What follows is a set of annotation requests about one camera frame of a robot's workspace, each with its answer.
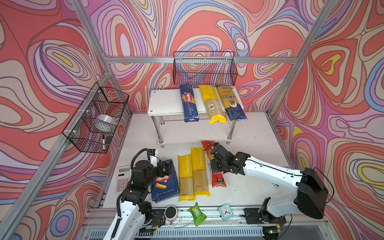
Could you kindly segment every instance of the barilla logo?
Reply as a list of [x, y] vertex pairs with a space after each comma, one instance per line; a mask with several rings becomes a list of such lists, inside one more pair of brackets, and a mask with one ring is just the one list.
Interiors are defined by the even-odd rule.
[[192, 97], [190, 93], [184, 92], [181, 98], [183, 99], [184, 102], [196, 104], [194, 97]]
[[155, 179], [155, 182], [165, 182], [165, 181], [167, 181], [169, 178], [170, 178], [170, 175], [169, 175], [169, 176], [165, 176], [165, 177], [157, 177], [157, 178]]
[[190, 93], [186, 93], [185, 95], [185, 101], [187, 103], [191, 103], [192, 102], [192, 98], [191, 98], [191, 94]]

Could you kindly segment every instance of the barilla spaghetti box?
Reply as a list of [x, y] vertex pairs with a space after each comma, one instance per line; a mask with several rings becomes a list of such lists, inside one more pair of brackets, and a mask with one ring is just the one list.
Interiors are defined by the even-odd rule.
[[181, 101], [184, 110], [184, 122], [198, 122], [199, 114], [197, 113], [195, 97], [191, 84], [180, 85]]
[[163, 161], [160, 165], [164, 166], [166, 162], [170, 163], [170, 175], [157, 177], [151, 185], [152, 200], [154, 202], [160, 202], [179, 195], [179, 183], [177, 182], [175, 166], [172, 160]]

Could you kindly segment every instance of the psychedelic patterned wall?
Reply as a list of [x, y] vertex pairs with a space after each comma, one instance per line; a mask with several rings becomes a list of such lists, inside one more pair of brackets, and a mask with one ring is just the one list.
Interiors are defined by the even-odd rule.
[[[97, 0], [86, 10], [109, 56], [173, 56], [174, 51], [233, 50], [236, 56], [296, 56], [322, 0]], [[130, 108], [146, 112], [154, 89], [176, 88], [172, 64], [115, 64]], [[267, 109], [289, 66], [238, 64], [248, 111]]]
[[75, 239], [88, 209], [96, 204], [126, 123], [124, 114], [107, 154], [68, 147], [12, 240]]
[[344, 240], [384, 239], [383, 39], [383, 1], [339, 1], [273, 115], [295, 166], [334, 185]]
[[[37, 2], [0, 1], [0, 220], [103, 74], [71, 4]], [[74, 238], [126, 120], [108, 154], [68, 147], [13, 239]]]

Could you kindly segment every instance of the red snack package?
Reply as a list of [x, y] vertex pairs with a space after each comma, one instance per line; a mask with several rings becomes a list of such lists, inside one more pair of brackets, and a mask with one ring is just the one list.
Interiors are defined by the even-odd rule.
[[203, 144], [204, 152], [206, 154], [206, 160], [207, 160], [206, 165], [209, 169], [209, 172], [212, 175], [212, 187], [216, 187], [216, 186], [227, 187], [227, 185], [225, 184], [225, 181], [224, 181], [223, 173], [222, 172], [218, 172], [218, 173], [212, 172], [210, 162], [211, 162], [211, 160], [214, 159], [214, 157], [210, 154], [210, 151], [213, 149], [213, 147], [214, 147], [213, 144], [215, 142], [213, 142], [213, 141], [201, 141], [201, 143]]

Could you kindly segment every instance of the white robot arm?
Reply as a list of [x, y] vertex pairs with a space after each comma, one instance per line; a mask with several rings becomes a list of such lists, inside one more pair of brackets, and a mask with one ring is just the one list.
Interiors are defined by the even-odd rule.
[[[146, 150], [148, 160], [137, 162], [133, 168], [137, 156]], [[261, 221], [272, 223], [276, 218], [297, 212], [316, 219], [323, 218], [328, 190], [313, 169], [306, 168], [300, 171], [279, 167], [243, 152], [232, 155], [218, 143], [210, 153], [216, 160], [211, 161], [213, 172], [223, 171], [259, 177], [290, 191], [290, 194], [278, 198], [267, 197], [264, 200], [258, 211], [258, 218]], [[159, 169], [153, 156], [155, 156], [154, 149], [143, 149], [133, 158], [132, 178], [117, 199], [118, 213], [104, 240], [134, 239], [142, 225], [152, 218], [151, 204], [144, 201], [148, 194], [148, 186], [154, 178], [169, 174], [170, 171], [169, 166]]]

